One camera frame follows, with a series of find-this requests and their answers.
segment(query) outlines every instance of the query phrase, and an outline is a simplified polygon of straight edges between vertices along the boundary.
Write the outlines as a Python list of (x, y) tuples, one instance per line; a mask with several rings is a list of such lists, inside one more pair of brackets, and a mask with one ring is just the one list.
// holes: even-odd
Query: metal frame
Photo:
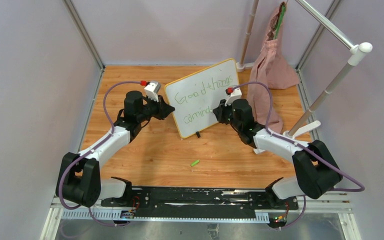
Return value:
[[(89, 110), (89, 118), (87, 120), (87, 123), (85, 125), (85, 129), (84, 129), (84, 133), (83, 133), (82, 138), (81, 138), (81, 142), (82, 142), (84, 137), (85, 137), (85, 134), (86, 134), (87, 126), (89, 124), (90, 116), (92, 114), (92, 109), (93, 109), (95, 102), (96, 102), (96, 96), (97, 96), (99, 88), (101, 86), (101, 82), (102, 82), (104, 70), (105, 70), (105, 65), (102, 62), (102, 60), (98, 54), (98, 51), (96, 50), (91, 38), (89, 37), (89, 35), (85, 29), (85, 26), (83, 25), (79, 15), (75, 9), (75, 6), (74, 6), (72, 0), (62, 0), (62, 1), (64, 2), (64, 4), (65, 4), (68, 12), (70, 13), (74, 23), (76, 24), (77, 29), (79, 30), (80, 34), (82, 35), (83, 40), (85, 41), (85, 44), (87, 45), (91, 54), (93, 55), (93, 58), (95, 59), (96, 64), (101, 69), (101, 75), (100, 75), (99, 81), (96, 85), (96, 90), (95, 90), (94, 97), (93, 97), (91, 107)], [(307, 12), (309, 12), (316, 20), (318, 20), (320, 22), (318, 29), (316, 30), (313, 38), (311, 39), (310, 43), (308, 44), (301, 60), (299, 61), (298, 65), (296, 67), (297, 74), (300, 78), (300, 83), (297, 86), (297, 89), (298, 89), (298, 93), (300, 96), (302, 107), (305, 111), (307, 111), (310, 107), (310, 104), (309, 104), (309, 100), (307, 97), (307, 90), (306, 90), (305, 84), (302, 81), (303, 77), (301, 75), (301, 69), (306, 64), (308, 57), (309, 57), (310, 53), (312, 52), (315, 44), (319, 41), (320, 36), (324, 31), (324, 28), (327, 28), (337, 39), (339, 39), (349, 49), (351, 49), (354, 45), (347, 38), (347, 36), (344, 35), (343, 32), (341, 32), (335, 25), (333, 25), (329, 21), (329, 19), (335, 14), (335, 12), (338, 9), (338, 6), (342, 2), (342, 0), (333, 0), (332, 4), (329, 7), (329, 10), (327, 11), (326, 16), (321, 15), (317, 10), (315, 10), (305, 0), (295, 0), (295, 1), (298, 2), (305, 10), (307, 10)], [(258, 3), (258, 0), (255, 0), (254, 1), (255, 8), (257, 8), (257, 3)], [(249, 32), (249, 34), (251, 34), (251, 28), (249, 27), (249, 25), (248, 25), (248, 31), (246, 32), (247, 36), (249, 35), (248, 32)], [(314, 120), (315, 119), (314, 119), (313, 115), (311, 115), (308, 119), (309, 122), (313, 122)], [(319, 139), (319, 135), (317, 133), (317, 130), (311, 131), (310, 135), (311, 135), (311, 138), (313, 140)], [(303, 198), (298, 197), (297, 199), (298, 199), (298, 203), (299, 203), (300, 208), (298, 210), (291, 210), (290, 211), (291, 213), (294, 213), (294, 212), (300, 213), (302, 210)], [(103, 210), (122, 209), (120, 207), (102, 207), (99, 205), (100, 205), (100, 201), (98, 201), (96, 203), (96, 208), (103, 209)], [(84, 207), (79, 208), (80, 211), (84, 211), (84, 209), (85, 209)], [(270, 211), (257, 210), (256, 212), (258, 212), (258, 213), (263, 213), (263, 212), (264, 213), (277, 213), (277, 212), (282, 212), (282, 211), (283, 210), (270, 210)], [(354, 214), (352, 212), (351, 205), (348, 201), (348, 196), (345, 192), (328, 192), (317, 200), (308, 199), (307, 200), (307, 209), (305, 212), (306, 213), (337, 213), (340, 220), (341, 220), (342, 230), (344, 232), (345, 238), (347, 240), (351, 240), (351, 239), (360, 240), (361, 239), (360, 233), (357, 229), (357, 225), (356, 225), (356, 221), (354, 218)], [(59, 198), (54, 197), (52, 204), (50, 206), (49, 213), (48, 213), (45, 225), (43, 227), (40, 239), (43, 239), (43, 240), (55, 239), (56, 234), (57, 234), (58, 229), (59, 229), (60, 220), (63, 217), (63, 214), (64, 214), (64, 208), (61, 205)]]
[[(325, 15), (325, 17), (328, 20), (331, 20), (332, 17), (335, 15), (335, 13), (338, 10), (338, 7), (342, 3), (342, 1), (343, 0), (333, 0), (332, 4), (329, 6), (327, 13)], [(315, 31), (314, 35), (312, 36), (310, 43), (308, 44), (307, 48), (305, 49), (304, 54), (302, 55), (301, 59), (299, 60), (298, 65), (296, 66), (297, 71), (300, 71), (306, 65), (307, 60), (310, 56), (310, 53), (313, 51), (316, 43), (319, 41), (319, 39), (322, 36), (324, 31), (325, 31), (325, 26), (320, 23), (318, 25), (318, 28)]]
[(67, 8), (67, 11), (70, 13), (70, 16), (72, 17), (75, 26), (80, 32), (80, 35), (84, 40), (84, 43), (87, 45), (87, 48), (89, 48), (90, 53), (92, 53), (93, 59), (95, 59), (96, 64), (101, 69), (101, 72), (103, 72), (105, 65), (102, 62), (101, 57), (99, 56), (98, 51), (94, 43), (92, 42), (91, 37), (88, 34), (88, 31), (86, 31), (85, 25), (83, 25), (82, 20), (80, 19), (80, 16), (77, 13), (72, 0), (62, 0), (62, 2), (64, 2), (65, 7)]

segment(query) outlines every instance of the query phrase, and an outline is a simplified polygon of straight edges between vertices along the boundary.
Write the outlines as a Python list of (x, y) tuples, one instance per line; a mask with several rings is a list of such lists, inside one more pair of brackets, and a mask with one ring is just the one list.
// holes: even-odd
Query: wooden floor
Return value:
[[(103, 111), (103, 97), (113, 84), (155, 80), (165, 85), (203, 68), (205, 66), (108, 66), (83, 148), (110, 129)], [(249, 76), (249, 70), (239, 73), (239, 82), (247, 82)], [(163, 89), (159, 94), (167, 99)], [(143, 86), (125, 84), (109, 94), (107, 109), (113, 121), (124, 107), (126, 93), (131, 90), (144, 92)], [(247, 89), (243, 88), (242, 92), (245, 95)], [(272, 90), (272, 93), (274, 108), (283, 118), (283, 130), (288, 130), (303, 113), (297, 88)], [(309, 141), (310, 135), (299, 139)], [(200, 163), (191, 167), (197, 159)], [(294, 167), (291, 163), (270, 152), (254, 154), (229, 125), (216, 124), (202, 131), (201, 138), (191, 136), (182, 140), (172, 115), (162, 121), (153, 118), (132, 143), (119, 150), (101, 169), (104, 179), (120, 177), (136, 186), (265, 188), (280, 177), (292, 175)]]

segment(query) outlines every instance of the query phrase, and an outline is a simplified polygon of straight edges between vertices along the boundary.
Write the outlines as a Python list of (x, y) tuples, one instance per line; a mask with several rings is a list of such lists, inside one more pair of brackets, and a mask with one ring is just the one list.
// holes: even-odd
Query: white pole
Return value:
[(243, 72), (245, 69), (244, 59), (245, 54), (247, 53), (248, 43), (250, 42), (251, 30), (253, 29), (254, 19), (256, 17), (257, 6), (259, 0), (254, 0), (252, 4), (251, 14), (249, 15), (248, 28), (245, 33), (245, 42), (243, 43), (242, 55), (240, 57), (240, 61), (236, 63), (236, 69), (238, 72)]

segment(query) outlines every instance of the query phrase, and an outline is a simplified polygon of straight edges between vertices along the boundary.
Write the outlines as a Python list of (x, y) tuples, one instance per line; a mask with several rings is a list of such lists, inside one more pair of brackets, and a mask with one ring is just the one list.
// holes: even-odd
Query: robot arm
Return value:
[(111, 128), (90, 147), (64, 155), (56, 185), (57, 196), (63, 172), (80, 156), (90, 152), (69, 170), (63, 181), (63, 198), (85, 207), (91, 207), (101, 199), (117, 198), (123, 202), (132, 198), (131, 182), (117, 177), (101, 180), (100, 169), (118, 150), (135, 139), (143, 122), (150, 121), (152, 117), (163, 120), (175, 110), (158, 95), (160, 88), (160, 83), (151, 81), (144, 88), (147, 97), (143, 97), (140, 91), (129, 91), (124, 99), (124, 109), (118, 112), (117, 120), (113, 123), (113, 130)]
[(342, 180), (342, 175), (317, 162), (311, 154), (297, 146), (297, 143), (301, 144), (337, 168), (338, 165), (322, 141), (305, 142), (286, 136), (281, 136), (282, 139), (276, 137), (277, 133), (270, 133), (266, 126), (254, 120), (251, 106), (246, 99), (240, 98), (241, 95), (241, 90), (236, 88), (220, 101), (219, 106), (212, 111), (218, 122), (230, 124), (244, 144), (281, 156), (293, 163), (295, 168), (296, 176), (280, 178), (266, 187), (266, 191), (272, 194), (271, 204), (278, 205), (284, 199), (300, 195), (318, 199)]

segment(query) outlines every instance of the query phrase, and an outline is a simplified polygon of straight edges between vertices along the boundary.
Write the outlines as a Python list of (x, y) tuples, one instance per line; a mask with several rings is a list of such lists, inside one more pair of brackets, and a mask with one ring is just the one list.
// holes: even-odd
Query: purple cable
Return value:
[(264, 83), (258, 82), (258, 81), (245, 82), (245, 83), (242, 83), (240, 85), (237, 85), (237, 86), (233, 87), (232, 89), (235, 90), (237, 88), (240, 88), (240, 87), (248, 85), (248, 84), (259, 84), (259, 85), (263, 86), (267, 90), (267, 92), (268, 92), (268, 96), (270, 97), (270, 108), (268, 109), (267, 119), (265, 120), (265, 130), (268, 132), (268, 134), (270, 134), (271, 136), (275, 136), (278, 139), (282, 139), (282, 140), (284, 140), (284, 141), (286, 141), (288, 143), (297, 145), (298, 147), (302, 148), (307, 153), (311, 154), (318, 161), (322, 162), (324, 165), (328, 166), (330, 169), (332, 169), (336, 173), (344, 176), (345, 178), (347, 178), (348, 180), (350, 180), (351, 182), (353, 182), (354, 184), (356, 184), (357, 186), (360, 187), (360, 188), (357, 188), (357, 189), (353, 189), (353, 188), (351, 188), (351, 189), (350, 188), (332, 188), (331, 191), (343, 191), (343, 192), (357, 193), (357, 192), (362, 192), (362, 191), (364, 191), (366, 189), (364, 187), (364, 185), (361, 184), (359, 181), (357, 181), (355, 178), (351, 177), (350, 175), (348, 175), (344, 171), (342, 171), (339, 168), (337, 168), (337, 167), (333, 166), (332, 164), (328, 163), (326, 160), (321, 158), (319, 155), (315, 154), (313, 151), (311, 151), (310, 149), (308, 149), (304, 145), (294, 141), (293, 139), (290, 139), (288, 137), (279, 135), (277, 133), (274, 134), (272, 131), (270, 131), (270, 129), (269, 129), (269, 119), (270, 119), (270, 115), (272, 114), (272, 108), (273, 108), (273, 96), (272, 96), (272, 93), (270, 92), (270, 89), (269, 89), (269, 87), (267, 85), (265, 85)]
[(65, 232), (64, 232), (64, 227), (67, 224), (63, 224), (65, 221), (63, 220), (60, 224), (60, 227), (59, 227), (59, 233), (66, 239), (75, 239), (75, 238), (78, 238), (80, 236), (82, 236), (83, 234), (85, 234), (87, 231), (89, 231), (91, 228), (92, 228), (92, 225), (88, 226), (85, 230), (83, 230), (81, 233), (77, 234), (77, 235), (73, 235), (73, 236), (70, 236), (70, 235), (67, 235)]
[[(110, 115), (108, 114), (108, 111), (107, 111), (107, 107), (106, 107), (106, 101), (107, 101), (107, 96), (108, 94), (111, 92), (111, 90), (119, 85), (122, 85), (122, 84), (141, 84), (140, 81), (122, 81), (122, 82), (119, 82), (119, 83), (116, 83), (114, 84), (112, 87), (110, 87), (105, 95), (103, 96), (103, 112), (105, 113), (105, 116), (106, 118), (108, 119), (109, 123), (111, 124), (111, 134), (109, 134), (108, 136), (106, 136), (102, 141), (98, 142), (96, 144), (96, 146), (94, 146), (92, 148), (92, 150), (95, 150), (97, 148), (99, 148), (102, 144), (104, 144), (109, 138), (111, 138), (112, 134), (114, 133), (114, 123), (113, 121), (111, 120), (111, 117)], [(77, 209), (80, 207), (80, 204), (77, 205), (77, 206), (69, 206), (67, 205), (67, 203), (64, 201), (64, 198), (63, 198), (63, 184), (64, 184), (64, 180), (66, 179), (67, 177), (67, 174), (69, 174), (70, 172), (70, 169), (72, 169), (72, 167), (74, 167), (74, 165), (76, 165), (78, 162), (80, 162), (80, 160), (82, 160), (83, 158), (85, 158), (87, 155), (91, 154), (92, 153), (92, 150), (89, 150), (87, 151), (85, 154), (79, 156), (76, 160), (74, 160), (70, 165), (68, 165), (68, 167), (65, 169), (65, 171), (62, 173), (62, 176), (61, 176), (61, 180), (59, 180), (59, 185), (58, 185), (58, 197), (59, 197), (59, 201), (61, 202), (61, 205), (68, 209), (68, 210), (74, 210), (74, 209)]]

